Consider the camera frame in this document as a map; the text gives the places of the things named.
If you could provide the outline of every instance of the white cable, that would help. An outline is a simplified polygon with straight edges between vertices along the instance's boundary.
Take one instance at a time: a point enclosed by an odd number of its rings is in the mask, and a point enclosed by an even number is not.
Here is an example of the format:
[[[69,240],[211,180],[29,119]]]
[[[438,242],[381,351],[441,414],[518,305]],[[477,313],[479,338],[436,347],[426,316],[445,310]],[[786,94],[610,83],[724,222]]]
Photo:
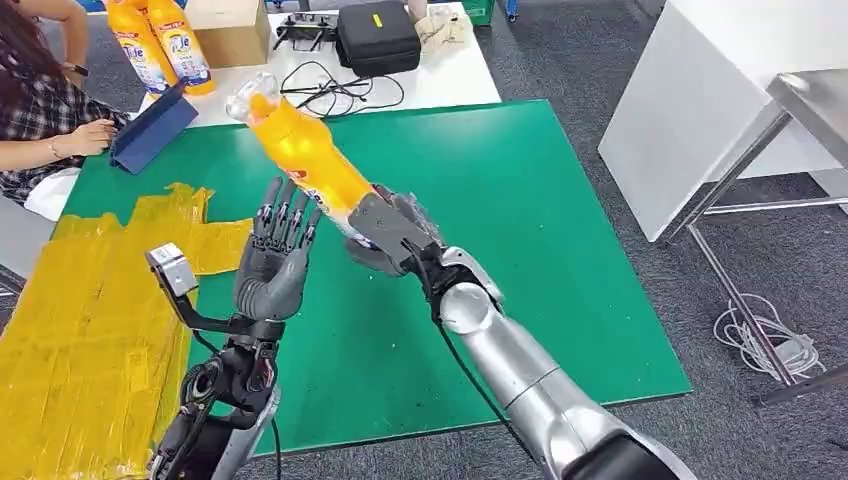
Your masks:
[[[766,304],[769,310],[771,310],[774,320],[761,317],[759,315],[754,315],[754,319],[762,327],[766,334],[766,338],[769,339],[771,344],[776,345],[775,349],[778,352],[778,357],[783,360],[786,370],[789,371],[793,378],[796,380],[798,378],[809,378],[805,372],[813,367],[818,367],[822,371],[827,371],[827,368],[825,368],[825,366],[819,361],[819,352],[816,350],[816,347],[813,346],[813,340],[807,335],[798,335],[787,328],[786,325],[780,321],[777,309],[774,308],[774,305],[771,302],[752,293],[743,293],[742,296],[759,300]],[[733,301],[728,300],[727,310],[719,315],[713,324],[713,335],[715,335],[719,342],[738,348],[739,356],[742,358],[742,361],[751,367],[751,369],[758,372],[768,373],[775,380],[780,381],[780,377],[777,375],[774,367],[772,367],[771,362],[769,362],[765,351],[763,351],[760,344],[757,343],[754,334],[751,333],[751,329],[748,327],[748,324],[745,323],[744,318],[742,318],[741,315],[739,318],[736,317],[737,312],[738,309],[733,306]],[[721,330],[723,335],[720,335],[719,325],[721,325],[726,318],[729,318],[729,320],[725,322],[724,328]]]

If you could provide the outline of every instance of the yellow bottle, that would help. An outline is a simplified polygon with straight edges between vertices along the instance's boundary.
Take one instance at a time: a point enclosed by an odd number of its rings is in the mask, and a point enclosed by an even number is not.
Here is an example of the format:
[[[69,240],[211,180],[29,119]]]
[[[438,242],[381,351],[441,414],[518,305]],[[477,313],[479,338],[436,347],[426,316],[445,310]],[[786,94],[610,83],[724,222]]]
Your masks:
[[[147,17],[177,77],[186,79],[186,93],[205,95],[213,92],[215,82],[209,64],[183,9],[174,0],[148,0]]]
[[[272,75],[261,73],[242,85],[227,99],[227,113],[248,124],[271,160],[315,200],[342,233],[373,246],[347,218],[374,188],[336,148],[321,120],[298,111],[279,96]]]
[[[147,13],[147,0],[124,0],[136,10],[141,10],[142,13]]]
[[[177,75],[162,51],[159,40],[150,30],[144,14],[122,0],[106,2],[106,12],[109,27],[144,88],[158,96],[175,85]]]

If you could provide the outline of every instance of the black case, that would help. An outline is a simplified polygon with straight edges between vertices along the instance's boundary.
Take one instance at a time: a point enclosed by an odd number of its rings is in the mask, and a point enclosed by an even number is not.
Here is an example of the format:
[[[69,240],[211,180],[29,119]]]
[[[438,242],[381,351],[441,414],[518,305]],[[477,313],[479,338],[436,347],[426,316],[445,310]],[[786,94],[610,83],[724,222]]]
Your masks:
[[[421,60],[412,20],[396,0],[342,7],[336,51],[360,77],[415,70]]]

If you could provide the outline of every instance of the yellow plastic sheet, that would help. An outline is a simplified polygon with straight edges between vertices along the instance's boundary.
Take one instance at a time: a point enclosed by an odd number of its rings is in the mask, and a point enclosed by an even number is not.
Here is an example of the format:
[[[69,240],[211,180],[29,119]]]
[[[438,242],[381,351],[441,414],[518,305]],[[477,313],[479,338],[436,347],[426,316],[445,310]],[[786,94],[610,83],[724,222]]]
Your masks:
[[[129,224],[65,216],[0,337],[0,479],[142,478],[178,407],[190,332],[144,252],[238,267],[251,221],[205,224],[212,192],[139,198]]]

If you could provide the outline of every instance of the metal table leg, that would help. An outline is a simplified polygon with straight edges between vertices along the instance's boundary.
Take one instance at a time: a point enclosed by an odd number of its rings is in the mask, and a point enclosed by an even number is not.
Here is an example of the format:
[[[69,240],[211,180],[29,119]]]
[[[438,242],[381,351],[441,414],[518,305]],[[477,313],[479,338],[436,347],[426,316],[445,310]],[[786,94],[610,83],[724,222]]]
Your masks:
[[[8,270],[0,265],[0,297],[10,297],[12,295],[20,295],[23,290],[23,280],[17,279],[16,275],[5,273]]]
[[[746,203],[742,205],[722,205],[710,207],[704,215],[722,215],[725,213],[762,212],[763,210],[784,210],[800,207],[824,207],[848,203],[848,197],[809,198],[806,200],[784,200],[782,202]]]
[[[680,222],[674,230],[669,234],[663,234],[666,242],[671,242],[671,240],[677,236],[677,234],[683,230],[684,227],[687,227],[695,221],[697,221],[701,215],[706,212],[706,210],[713,206],[715,202],[724,195],[724,192],[730,188],[730,185],[748,168],[749,165],[759,156],[759,154],[774,140],[777,135],[783,131],[786,125],[789,124],[789,121],[792,120],[792,116],[781,110],[780,114],[777,115],[771,123],[760,133],[754,142],[748,146],[742,156],[739,157],[739,160],[736,161],[733,166],[731,166],[727,172],[722,175],[721,179],[713,185],[709,192],[702,198],[692,210],[683,218],[683,221]]]
[[[769,363],[771,363],[772,367],[774,367],[774,370],[777,372],[777,375],[780,377],[780,381],[787,386],[795,385],[795,379],[792,378],[792,375],[790,375],[789,371],[786,370],[786,366],[780,361],[780,358],[777,356],[777,352],[775,352],[774,347],[771,345],[768,337],[766,337],[763,327],[757,323],[757,320],[754,318],[754,313],[751,312],[751,308],[748,307],[747,303],[745,303],[745,298],[739,293],[736,285],[734,285],[733,281],[730,279],[730,275],[727,274],[724,267],[721,263],[719,263],[718,258],[716,258],[715,253],[713,253],[712,249],[707,244],[704,236],[701,235],[698,227],[695,225],[687,225],[686,228],[689,229],[689,233],[692,234],[692,238],[695,239],[695,243],[698,244],[698,248],[704,252],[704,256],[707,257],[707,262],[710,263],[710,267],[712,267],[716,276],[718,276],[719,281],[721,281],[721,286],[724,287],[725,291],[727,291],[727,294],[730,296],[730,299],[733,300],[733,303],[736,305],[736,308],[739,309],[739,313],[742,314],[745,324],[748,325],[748,328],[750,328],[754,333],[754,338],[765,352],[766,357],[769,359]]]
[[[846,377],[848,377],[848,365],[840,365],[813,378],[802,380],[791,387],[781,388],[771,393],[760,395],[757,400],[763,406],[774,405],[785,402],[786,400],[792,400],[801,395],[817,392],[829,385],[844,381]]]

